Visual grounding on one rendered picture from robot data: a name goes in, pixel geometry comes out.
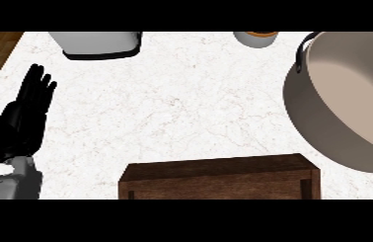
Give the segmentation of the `dark brown wooden tray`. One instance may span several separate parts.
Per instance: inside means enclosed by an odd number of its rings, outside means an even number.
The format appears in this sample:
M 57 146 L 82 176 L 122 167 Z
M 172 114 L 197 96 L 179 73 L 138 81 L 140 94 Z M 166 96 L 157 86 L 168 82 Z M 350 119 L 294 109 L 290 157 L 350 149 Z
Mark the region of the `dark brown wooden tray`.
M 318 200 L 319 170 L 300 153 L 126 166 L 119 200 Z

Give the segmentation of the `grey cup with orange rim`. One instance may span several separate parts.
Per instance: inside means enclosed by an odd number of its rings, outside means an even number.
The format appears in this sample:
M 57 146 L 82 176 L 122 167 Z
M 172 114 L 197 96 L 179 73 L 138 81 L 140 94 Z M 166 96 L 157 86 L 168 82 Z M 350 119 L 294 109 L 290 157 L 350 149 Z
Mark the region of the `grey cup with orange rim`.
M 262 48 L 272 44 L 278 33 L 277 32 L 234 32 L 237 41 L 253 48 Z

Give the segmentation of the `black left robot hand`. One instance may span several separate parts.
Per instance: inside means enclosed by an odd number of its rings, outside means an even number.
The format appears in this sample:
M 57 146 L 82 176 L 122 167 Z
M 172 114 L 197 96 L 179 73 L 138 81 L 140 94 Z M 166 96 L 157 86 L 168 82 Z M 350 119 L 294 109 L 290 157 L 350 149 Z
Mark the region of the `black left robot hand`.
M 16 100 L 0 113 L 0 163 L 16 156 L 32 156 L 39 150 L 56 87 L 44 66 L 32 64 Z

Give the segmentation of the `brown wooden panel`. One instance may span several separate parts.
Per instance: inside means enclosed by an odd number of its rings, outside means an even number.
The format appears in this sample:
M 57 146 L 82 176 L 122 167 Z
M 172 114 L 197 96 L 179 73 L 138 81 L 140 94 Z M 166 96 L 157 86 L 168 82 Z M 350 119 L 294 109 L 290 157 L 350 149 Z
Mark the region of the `brown wooden panel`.
M 0 69 L 22 37 L 22 32 L 0 32 Z

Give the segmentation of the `large grey metal pot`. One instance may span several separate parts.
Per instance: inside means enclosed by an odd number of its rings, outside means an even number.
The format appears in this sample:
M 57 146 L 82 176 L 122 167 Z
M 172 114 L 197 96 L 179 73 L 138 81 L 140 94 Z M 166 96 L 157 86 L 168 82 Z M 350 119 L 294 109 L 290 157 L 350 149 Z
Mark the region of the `large grey metal pot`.
M 283 88 L 294 128 L 337 164 L 373 173 L 373 32 L 314 32 Z

